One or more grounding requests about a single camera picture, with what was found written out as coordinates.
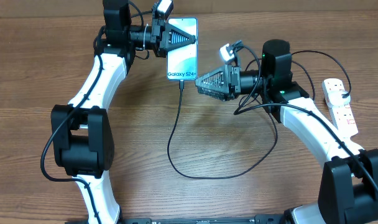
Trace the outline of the blue Galaxy smartphone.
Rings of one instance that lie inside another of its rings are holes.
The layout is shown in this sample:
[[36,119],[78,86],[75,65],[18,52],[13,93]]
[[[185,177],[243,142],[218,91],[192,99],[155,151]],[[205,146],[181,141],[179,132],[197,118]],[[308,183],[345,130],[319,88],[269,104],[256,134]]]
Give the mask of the blue Galaxy smartphone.
[[195,17],[171,18],[168,23],[196,37],[189,44],[167,54],[167,78],[169,80],[195,80],[198,65],[198,20]]

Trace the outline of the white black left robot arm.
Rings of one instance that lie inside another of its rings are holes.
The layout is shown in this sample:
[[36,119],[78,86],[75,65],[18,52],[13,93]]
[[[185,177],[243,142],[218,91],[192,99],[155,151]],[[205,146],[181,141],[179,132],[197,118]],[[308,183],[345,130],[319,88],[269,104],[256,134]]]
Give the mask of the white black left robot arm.
[[75,182],[88,211],[88,223],[122,223],[109,171],[114,141],[108,109],[138,52],[167,59],[167,78],[183,83],[197,77],[198,21],[172,18],[172,1],[157,1],[150,24],[132,23],[131,1],[103,2],[105,24],[94,39],[94,64],[80,91],[50,114],[52,135],[46,144],[55,163]]

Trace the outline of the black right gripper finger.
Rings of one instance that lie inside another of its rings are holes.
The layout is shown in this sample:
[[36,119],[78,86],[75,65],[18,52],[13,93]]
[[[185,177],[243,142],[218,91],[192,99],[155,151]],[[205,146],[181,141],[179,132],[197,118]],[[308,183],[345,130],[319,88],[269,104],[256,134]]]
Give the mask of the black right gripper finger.
[[224,89],[228,87],[227,67],[224,65],[212,70],[195,80],[195,86],[206,89]]
[[205,88],[205,87],[197,87],[198,93],[200,95],[210,96],[217,100],[221,101],[229,101],[232,100],[232,95],[229,93],[227,88]]

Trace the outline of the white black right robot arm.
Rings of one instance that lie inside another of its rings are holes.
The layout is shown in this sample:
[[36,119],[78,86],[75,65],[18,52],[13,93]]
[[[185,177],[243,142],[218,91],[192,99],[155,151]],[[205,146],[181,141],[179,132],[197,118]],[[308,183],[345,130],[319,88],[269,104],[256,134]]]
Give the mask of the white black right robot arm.
[[315,203],[286,210],[274,223],[369,223],[378,220],[378,149],[365,150],[330,123],[309,94],[293,81],[287,41],[268,40],[257,70],[243,71],[241,42],[225,45],[224,65],[196,79],[198,92],[229,101],[261,97],[261,106],[291,130],[320,163],[323,173]]

